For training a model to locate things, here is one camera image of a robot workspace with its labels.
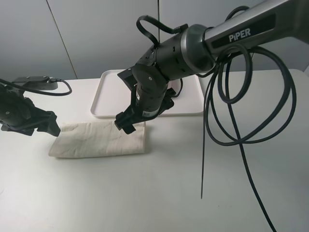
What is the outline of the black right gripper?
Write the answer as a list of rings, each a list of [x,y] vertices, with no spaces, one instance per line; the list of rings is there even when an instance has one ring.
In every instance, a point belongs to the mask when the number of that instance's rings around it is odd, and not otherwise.
[[[153,120],[174,106],[174,89],[164,85],[163,92],[146,91],[136,84],[131,91],[129,107],[115,118],[115,126],[126,134],[133,133],[135,124]]]

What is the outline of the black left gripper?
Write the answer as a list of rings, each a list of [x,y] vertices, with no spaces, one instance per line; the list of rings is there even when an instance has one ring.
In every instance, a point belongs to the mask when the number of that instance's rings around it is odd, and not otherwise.
[[[32,135],[34,131],[37,131],[58,137],[60,127],[56,119],[54,112],[37,108],[29,98],[11,91],[0,93],[2,131],[17,132],[23,135]]]

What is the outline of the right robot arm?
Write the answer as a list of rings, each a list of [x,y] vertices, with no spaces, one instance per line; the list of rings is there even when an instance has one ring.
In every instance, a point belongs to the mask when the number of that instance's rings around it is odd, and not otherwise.
[[[175,91],[168,87],[170,81],[210,71],[224,51],[285,37],[307,43],[309,3],[266,0],[213,28],[184,24],[172,29],[148,15],[139,17],[136,26],[152,46],[134,66],[119,73],[131,91],[131,101],[114,123],[127,134],[135,130],[135,124],[173,107]]]

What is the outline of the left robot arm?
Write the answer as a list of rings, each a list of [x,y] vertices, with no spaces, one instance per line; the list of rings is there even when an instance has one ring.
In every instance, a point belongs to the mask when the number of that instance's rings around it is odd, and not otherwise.
[[[19,90],[0,86],[0,123],[2,131],[31,136],[34,131],[59,136],[57,116],[52,111],[37,108],[31,99]]]

